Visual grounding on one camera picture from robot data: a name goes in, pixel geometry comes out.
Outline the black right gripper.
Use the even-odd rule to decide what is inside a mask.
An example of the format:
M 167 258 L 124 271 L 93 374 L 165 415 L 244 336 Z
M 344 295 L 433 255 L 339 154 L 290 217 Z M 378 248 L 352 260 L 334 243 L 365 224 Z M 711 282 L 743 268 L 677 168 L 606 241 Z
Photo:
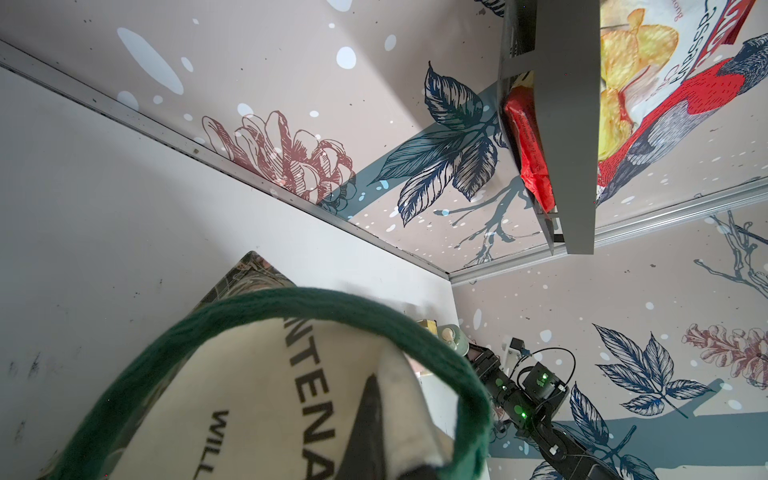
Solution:
M 500 409 L 498 429 L 513 427 L 517 432 L 553 432 L 553 416 L 568 393 L 567 383 L 537 362 L 521 370 L 523 380 L 514 379 L 502 367 L 501 359 L 487 347 L 470 344 L 467 352 L 475 373 L 489 393 L 492 405 Z

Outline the green pencil sharpener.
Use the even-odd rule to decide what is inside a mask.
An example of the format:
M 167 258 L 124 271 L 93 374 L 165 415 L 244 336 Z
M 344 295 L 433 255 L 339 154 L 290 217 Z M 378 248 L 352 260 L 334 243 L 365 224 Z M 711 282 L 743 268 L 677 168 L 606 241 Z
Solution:
M 469 352 L 469 340 L 458 325 L 446 324 L 438 327 L 441 341 L 457 355 L 466 356 Z

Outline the cream green-handled tote bag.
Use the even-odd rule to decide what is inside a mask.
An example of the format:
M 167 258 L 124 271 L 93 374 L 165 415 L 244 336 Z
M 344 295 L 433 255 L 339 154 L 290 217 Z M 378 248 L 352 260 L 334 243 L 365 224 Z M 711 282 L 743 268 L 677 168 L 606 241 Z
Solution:
M 46 479 L 478 479 L 469 363 L 378 302 L 247 254 L 110 384 Z

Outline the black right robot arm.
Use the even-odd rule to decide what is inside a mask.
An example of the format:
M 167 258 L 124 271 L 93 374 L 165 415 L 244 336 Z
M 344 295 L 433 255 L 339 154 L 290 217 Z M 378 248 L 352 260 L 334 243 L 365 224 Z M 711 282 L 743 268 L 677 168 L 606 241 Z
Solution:
M 514 433 L 541 454 L 544 465 L 562 479 L 618 479 L 620 475 L 605 461 L 589 452 L 586 444 L 555 426 L 553 417 L 569 393 L 567 383 L 538 362 L 512 377 L 491 349 L 471 344 L 466 358 L 472 364 L 492 402 L 492 412 L 501 416 L 493 423 L 497 436 Z

